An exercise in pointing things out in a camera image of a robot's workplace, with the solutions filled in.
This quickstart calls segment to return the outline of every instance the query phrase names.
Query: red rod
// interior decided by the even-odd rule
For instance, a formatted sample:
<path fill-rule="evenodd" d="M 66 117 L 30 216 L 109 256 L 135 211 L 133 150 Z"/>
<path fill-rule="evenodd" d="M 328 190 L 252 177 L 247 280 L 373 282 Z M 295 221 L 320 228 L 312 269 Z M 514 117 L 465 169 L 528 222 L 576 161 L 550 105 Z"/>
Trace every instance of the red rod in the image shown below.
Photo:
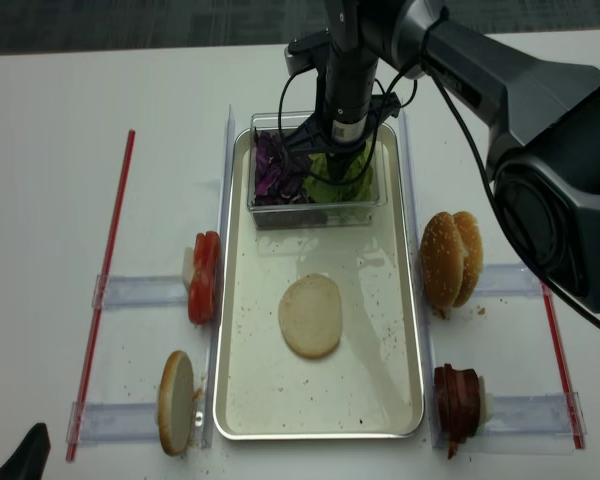
<path fill-rule="evenodd" d="M 551 290 L 545 285 L 542 285 L 542 293 L 542 296 L 544 297 L 544 306 L 547 309 L 549 329 L 551 330 L 551 338 L 553 339 L 553 348 L 556 352 L 556 359 L 558 360 L 562 391 L 567 394 L 567 407 L 569 409 L 569 417 L 571 418 L 571 428 L 575 432 L 573 435 L 573 443 L 575 444 L 576 449 L 582 450 L 584 448 L 584 436 L 581 435 L 583 428 L 582 425 L 580 425 L 580 417 L 576 414 L 576 405 L 571 396 L 573 387 L 571 385 L 571 377 L 569 376 L 569 368 L 567 367 L 567 358 L 564 354 L 564 348 L 562 347 L 562 338 L 560 337 L 556 311 L 553 306 L 553 297 L 551 295 Z"/>
<path fill-rule="evenodd" d="M 131 166 L 131 154 L 133 153 L 133 142 L 136 138 L 135 130 L 129 130 L 127 136 L 127 148 L 124 152 L 124 160 L 122 162 L 122 170 L 120 171 L 120 180 L 118 181 L 118 193 L 116 195 L 116 203 L 113 207 L 113 216 L 111 217 L 111 225 L 109 226 L 109 238 L 107 239 L 107 249 L 104 252 L 104 261 L 102 262 L 102 270 L 100 278 L 105 278 L 109 275 L 111 260 L 113 259 L 113 247 L 116 243 L 116 233 L 118 232 L 118 223 L 120 221 L 120 212 L 122 211 L 122 199 L 124 198 L 124 189 L 127 185 L 127 177 L 129 176 L 129 167 Z M 93 353 L 95 351 L 96 339 L 98 337 L 98 329 L 100 327 L 100 315 L 102 309 L 96 308 L 93 310 L 91 317 L 91 330 L 89 331 L 89 340 L 87 342 L 87 351 L 84 355 L 84 363 L 82 365 L 82 377 L 80 378 L 80 388 L 78 389 L 78 399 L 76 400 L 76 408 L 73 411 L 71 424 L 73 429 L 70 433 L 69 447 L 67 448 L 67 462 L 73 462 L 76 458 L 76 450 L 78 449 L 78 436 L 80 435 L 80 422 L 82 421 L 82 413 L 84 403 L 87 400 L 87 389 L 89 388 L 89 377 L 91 375 L 91 364 L 93 362 Z"/>

